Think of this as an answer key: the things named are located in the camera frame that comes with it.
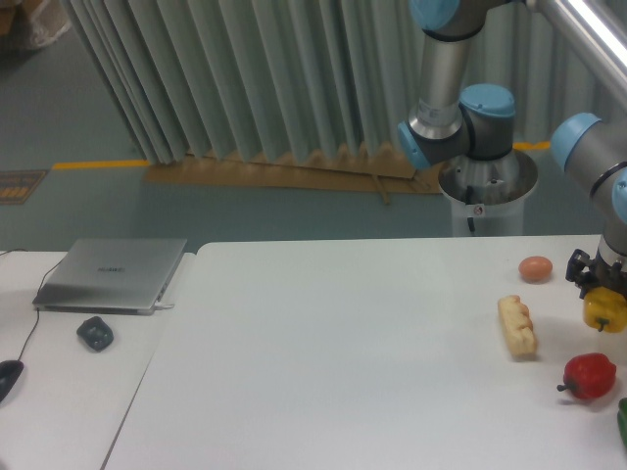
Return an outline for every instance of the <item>blue joint cap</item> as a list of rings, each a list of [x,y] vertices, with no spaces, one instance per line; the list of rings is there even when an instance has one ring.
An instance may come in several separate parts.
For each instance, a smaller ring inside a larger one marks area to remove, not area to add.
[[[459,101],[468,110],[487,118],[513,118],[516,106],[513,95],[499,85],[480,83],[465,88]]]
[[[627,169],[618,173],[611,189],[611,203],[623,223],[627,223]]]
[[[565,120],[551,138],[551,152],[562,170],[579,139],[601,119],[591,113],[581,113]]]
[[[407,156],[410,163],[415,166],[417,169],[426,169],[431,166],[429,161],[424,157],[424,154],[418,147],[418,144],[413,137],[413,134],[410,130],[410,125],[405,121],[399,123],[397,126],[399,129],[399,140],[401,141],[401,145],[403,146],[403,151]]]
[[[459,0],[410,0],[411,17],[429,31],[446,26],[458,8]]]

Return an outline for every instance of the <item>red bell pepper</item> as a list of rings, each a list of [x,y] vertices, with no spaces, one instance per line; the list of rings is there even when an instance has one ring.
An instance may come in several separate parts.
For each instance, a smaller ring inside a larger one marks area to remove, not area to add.
[[[602,397],[611,390],[616,381],[616,366],[605,354],[592,352],[577,355],[564,367],[564,384],[558,385],[577,399],[590,400]]]

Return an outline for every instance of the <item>yellow floor line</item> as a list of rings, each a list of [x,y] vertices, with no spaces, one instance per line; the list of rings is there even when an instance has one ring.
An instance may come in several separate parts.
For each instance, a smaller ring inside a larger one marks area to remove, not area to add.
[[[513,148],[516,150],[547,150],[550,149],[551,142],[516,142]],[[64,164],[54,164],[52,169],[96,169],[96,168],[130,168],[136,166],[150,166],[145,160],[113,160],[110,162],[67,162]]]
[[[144,160],[113,160],[110,162],[67,162],[54,164],[52,169],[94,169],[94,168],[129,168],[134,166],[149,166]]]
[[[516,142],[513,144],[513,148],[516,150],[548,150],[551,147],[551,142],[537,142],[532,144],[530,142]]]

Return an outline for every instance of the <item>yellow bell pepper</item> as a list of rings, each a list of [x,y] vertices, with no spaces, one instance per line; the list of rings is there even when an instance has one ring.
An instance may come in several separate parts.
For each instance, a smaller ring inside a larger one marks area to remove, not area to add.
[[[592,289],[584,298],[584,321],[599,331],[623,331],[627,326],[627,301],[605,287]]]

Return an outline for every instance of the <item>laptop logo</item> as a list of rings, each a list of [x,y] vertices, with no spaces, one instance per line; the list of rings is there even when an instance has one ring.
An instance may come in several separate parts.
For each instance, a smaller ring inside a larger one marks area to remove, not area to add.
[[[125,267],[99,267],[98,272],[125,272]]]

